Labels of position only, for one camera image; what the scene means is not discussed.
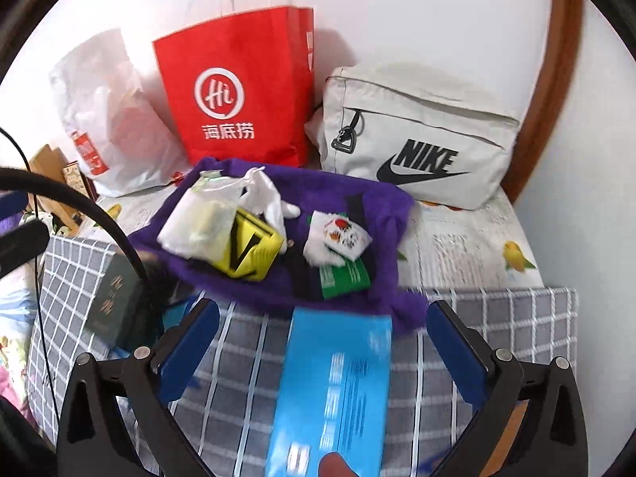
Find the person's right hand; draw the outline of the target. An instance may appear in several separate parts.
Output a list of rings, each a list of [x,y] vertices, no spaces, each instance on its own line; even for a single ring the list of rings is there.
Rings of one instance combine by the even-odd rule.
[[[326,454],[319,462],[318,477],[358,477],[337,452]]]

